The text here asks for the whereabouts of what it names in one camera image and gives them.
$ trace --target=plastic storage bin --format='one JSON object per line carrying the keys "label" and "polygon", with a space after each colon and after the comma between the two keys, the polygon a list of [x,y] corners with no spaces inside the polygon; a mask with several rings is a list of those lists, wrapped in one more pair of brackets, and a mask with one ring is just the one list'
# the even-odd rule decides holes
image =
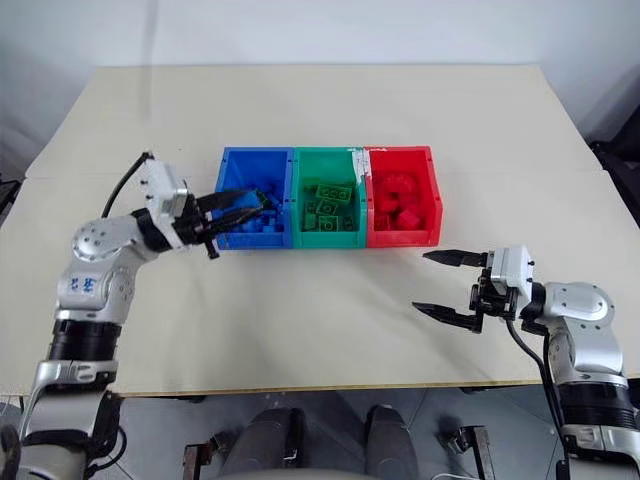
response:
{"label": "plastic storage bin", "polygon": [[273,205],[233,232],[218,235],[221,250],[291,248],[291,177],[293,148],[227,147],[216,192],[258,189]]}
{"label": "plastic storage bin", "polygon": [[365,147],[367,247],[432,247],[440,241],[442,199],[429,147]]}
{"label": "plastic storage bin", "polygon": [[354,148],[296,148],[291,192],[295,248],[364,248],[367,204]]}

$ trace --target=floor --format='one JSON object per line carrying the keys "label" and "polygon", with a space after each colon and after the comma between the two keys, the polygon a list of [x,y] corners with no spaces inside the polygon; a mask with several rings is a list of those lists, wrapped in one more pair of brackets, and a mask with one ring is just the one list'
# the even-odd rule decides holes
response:
{"label": "floor", "polygon": [[[448,453],[436,434],[441,425],[485,425],[496,478],[553,479],[560,447],[539,386],[464,393],[457,388],[385,389],[272,394],[219,395],[200,403],[162,398],[125,400],[121,425],[128,448],[117,465],[98,472],[98,480],[182,478],[184,446],[206,442],[219,432],[240,432],[266,408],[304,410],[307,461],[316,468],[362,472],[363,425],[373,405],[391,405],[408,424],[418,455],[421,478],[441,472],[476,476],[471,451]],[[19,410],[9,406],[1,423],[17,423]],[[202,471],[216,478],[221,458]]]}

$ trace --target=white wall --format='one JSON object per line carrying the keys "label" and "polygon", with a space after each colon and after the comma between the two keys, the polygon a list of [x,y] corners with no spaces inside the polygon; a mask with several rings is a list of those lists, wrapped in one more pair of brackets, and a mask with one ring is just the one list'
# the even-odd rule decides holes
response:
{"label": "white wall", "polygon": [[540,63],[580,131],[606,137],[640,102],[640,1],[0,0],[0,171],[26,168],[96,66],[149,58]]}

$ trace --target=blue bin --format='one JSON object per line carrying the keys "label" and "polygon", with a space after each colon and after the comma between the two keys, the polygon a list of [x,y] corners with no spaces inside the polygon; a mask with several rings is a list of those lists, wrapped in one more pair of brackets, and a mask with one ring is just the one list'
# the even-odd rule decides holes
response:
{"label": "blue bin", "polygon": [[218,235],[221,250],[292,248],[291,178],[293,148],[227,147],[220,164],[216,192],[258,189],[276,208],[255,220]]}

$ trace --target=table surface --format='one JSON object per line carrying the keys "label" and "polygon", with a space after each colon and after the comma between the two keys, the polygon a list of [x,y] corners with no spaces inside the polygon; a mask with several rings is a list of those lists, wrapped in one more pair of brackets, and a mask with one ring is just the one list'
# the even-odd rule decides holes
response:
{"label": "table surface", "polygon": [[[616,302],[627,373],[640,372],[640,231],[536,67],[165,67],[153,70],[150,120],[136,102],[141,70],[98,70],[0,229],[0,364],[11,366],[0,394],[28,392],[71,236],[99,215],[145,134],[197,195],[215,185],[225,144],[429,144],[440,248],[524,243],[538,281],[601,285]],[[140,207],[136,183],[112,214]],[[487,319],[475,335],[412,309],[464,310],[478,274],[423,251],[164,254],[138,274],[115,390],[537,382],[503,322]]]}

